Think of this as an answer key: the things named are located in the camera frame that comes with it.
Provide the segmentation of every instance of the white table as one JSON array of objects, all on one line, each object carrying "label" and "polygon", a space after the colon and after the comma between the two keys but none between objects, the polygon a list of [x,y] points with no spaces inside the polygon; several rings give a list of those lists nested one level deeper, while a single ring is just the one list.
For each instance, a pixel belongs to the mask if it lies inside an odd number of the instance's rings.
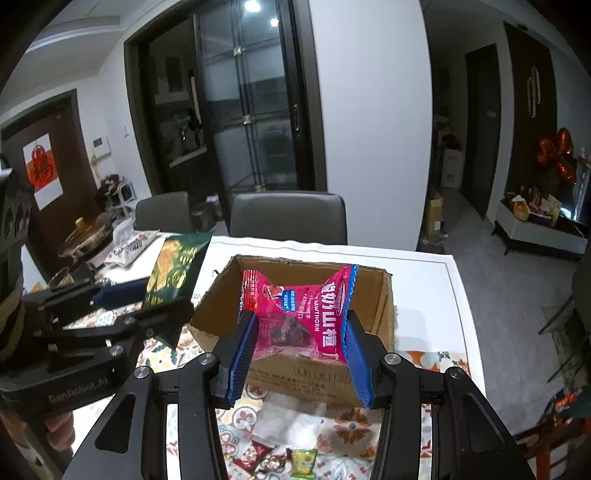
[{"label": "white table", "polygon": [[[129,269],[108,268],[104,275],[116,283],[149,276],[164,238],[160,235]],[[215,271],[221,272],[234,255],[383,268],[392,274],[396,350],[466,352],[472,380],[486,395],[474,321],[451,255],[214,236],[194,293],[204,294],[217,275]]]}]

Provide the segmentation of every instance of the gray chair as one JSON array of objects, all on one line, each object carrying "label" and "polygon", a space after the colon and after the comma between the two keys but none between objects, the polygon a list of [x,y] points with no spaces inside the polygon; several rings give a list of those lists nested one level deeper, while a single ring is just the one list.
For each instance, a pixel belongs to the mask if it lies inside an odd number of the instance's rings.
[{"label": "gray chair", "polygon": [[230,236],[346,245],[345,203],[323,192],[241,193],[232,205]]},{"label": "gray chair", "polygon": [[172,192],[140,200],[135,207],[136,230],[193,233],[187,192]]},{"label": "gray chair", "polygon": [[[574,317],[578,317],[580,322],[583,324],[586,334],[581,336],[577,343],[572,347],[571,354],[567,357],[567,359],[559,366],[558,370],[552,374],[552,376],[548,379],[548,383],[555,379],[559,373],[565,369],[568,364],[571,363],[575,355],[577,355],[584,347],[585,343],[588,342],[589,335],[591,335],[591,300],[589,298],[589,292],[591,291],[591,237],[589,238],[589,242],[587,243],[587,248],[581,260],[577,264],[577,268],[573,274],[573,281],[571,284],[571,296],[564,302],[564,304],[559,308],[559,310],[552,316],[552,318],[542,327],[542,329],[538,332],[538,334],[542,334],[550,328],[550,326],[556,322],[556,320],[560,317],[560,315],[567,309],[571,302],[574,303],[574,309],[572,315],[568,318],[564,324],[565,332],[568,332],[569,329],[574,325],[573,322],[570,322],[567,325],[569,320],[572,320]],[[589,360],[591,356],[591,351],[587,351],[581,358],[579,362],[579,366],[576,368],[574,374],[576,375],[581,368],[585,365],[585,363]]]}]

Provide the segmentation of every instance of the gray floor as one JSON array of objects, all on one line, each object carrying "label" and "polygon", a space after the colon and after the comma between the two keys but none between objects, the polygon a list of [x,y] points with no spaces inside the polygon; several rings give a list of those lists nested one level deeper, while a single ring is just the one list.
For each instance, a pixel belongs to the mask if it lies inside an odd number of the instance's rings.
[{"label": "gray floor", "polygon": [[442,189],[449,237],[443,245],[462,276],[476,326],[488,400],[512,433],[535,424],[562,386],[550,335],[538,336],[542,307],[570,295],[575,263],[510,252],[492,225],[456,190]]},{"label": "gray floor", "polygon": [[213,226],[213,228],[211,229],[211,232],[214,236],[216,236],[216,235],[228,236],[228,227],[226,226],[226,222],[220,221],[220,222],[216,223]]}]

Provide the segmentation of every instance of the cardboard carton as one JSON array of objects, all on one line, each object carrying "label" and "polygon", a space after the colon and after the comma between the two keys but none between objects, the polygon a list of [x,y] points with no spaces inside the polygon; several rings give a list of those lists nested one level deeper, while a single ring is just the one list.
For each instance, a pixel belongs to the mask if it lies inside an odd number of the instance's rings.
[{"label": "cardboard carton", "polygon": [[441,186],[452,189],[460,188],[464,172],[464,152],[446,148],[443,152],[443,170]]},{"label": "cardboard carton", "polygon": [[424,231],[428,241],[437,242],[443,220],[443,197],[433,190],[429,193],[429,198],[424,217]]},{"label": "cardboard carton", "polygon": [[[322,285],[342,267],[334,263],[233,257],[201,299],[189,330],[205,351],[213,349],[218,337],[234,331],[244,270],[258,270],[277,285]],[[360,265],[350,308],[365,330],[378,335],[386,350],[392,351],[395,309],[390,274]],[[361,405],[346,364],[282,352],[252,362],[246,382],[304,400]]]}]

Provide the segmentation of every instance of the human hand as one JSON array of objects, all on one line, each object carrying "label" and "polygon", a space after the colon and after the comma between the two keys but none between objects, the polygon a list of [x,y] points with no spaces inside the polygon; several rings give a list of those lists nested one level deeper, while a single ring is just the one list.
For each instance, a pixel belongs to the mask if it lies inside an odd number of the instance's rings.
[{"label": "human hand", "polygon": [[[27,448],[28,443],[25,438],[26,422],[19,419],[13,413],[3,410],[0,410],[0,419],[13,441],[17,445]],[[52,448],[61,452],[72,446],[76,438],[74,432],[74,415],[72,412],[48,419],[45,421],[45,425],[47,427],[47,441]]]}]

